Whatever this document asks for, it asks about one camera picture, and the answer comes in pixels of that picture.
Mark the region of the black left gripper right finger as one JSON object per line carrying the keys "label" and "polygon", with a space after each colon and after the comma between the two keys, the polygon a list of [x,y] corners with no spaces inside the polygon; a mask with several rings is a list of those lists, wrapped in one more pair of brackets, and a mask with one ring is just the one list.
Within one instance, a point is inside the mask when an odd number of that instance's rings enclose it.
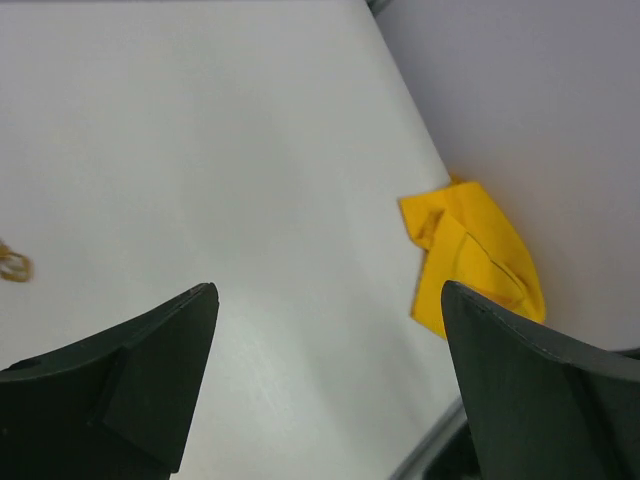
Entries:
{"label": "black left gripper right finger", "polygon": [[483,478],[638,478],[638,350],[589,345],[454,281],[441,307]]}

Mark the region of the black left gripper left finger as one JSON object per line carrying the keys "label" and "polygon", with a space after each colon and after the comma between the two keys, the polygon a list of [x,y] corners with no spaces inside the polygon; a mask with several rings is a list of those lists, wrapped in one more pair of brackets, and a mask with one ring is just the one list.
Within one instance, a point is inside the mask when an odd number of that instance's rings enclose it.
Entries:
{"label": "black left gripper left finger", "polygon": [[1,372],[4,479],[167,479],[183,459],[219,311],[201,283]]}

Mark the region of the gold metal spoon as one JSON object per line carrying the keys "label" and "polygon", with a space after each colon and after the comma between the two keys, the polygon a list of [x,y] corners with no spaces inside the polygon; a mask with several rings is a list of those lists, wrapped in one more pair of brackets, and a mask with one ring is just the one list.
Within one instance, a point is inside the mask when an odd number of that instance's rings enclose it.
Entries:
{"label": "gold metal spoon", "polygon": [[15,252],[3,240],[0,241],[1,278],[14,283],[27,283],[32,280],[34,266],[32,260]]}

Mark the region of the yellow Pikachu cloth placemat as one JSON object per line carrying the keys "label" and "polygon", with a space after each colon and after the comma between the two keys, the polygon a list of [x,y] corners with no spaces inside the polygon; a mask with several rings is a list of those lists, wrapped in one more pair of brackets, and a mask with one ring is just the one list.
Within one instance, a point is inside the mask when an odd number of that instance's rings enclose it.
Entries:
{"label": "yellow Pikachu cloth placemat", "polygon": [[399,200],[410,240],[424,250],[411,317],[446,337],[441,292],[463,283],[494,303],[542,324],[546,305],[525,243],[483,186],[454,179],[448,186]]}

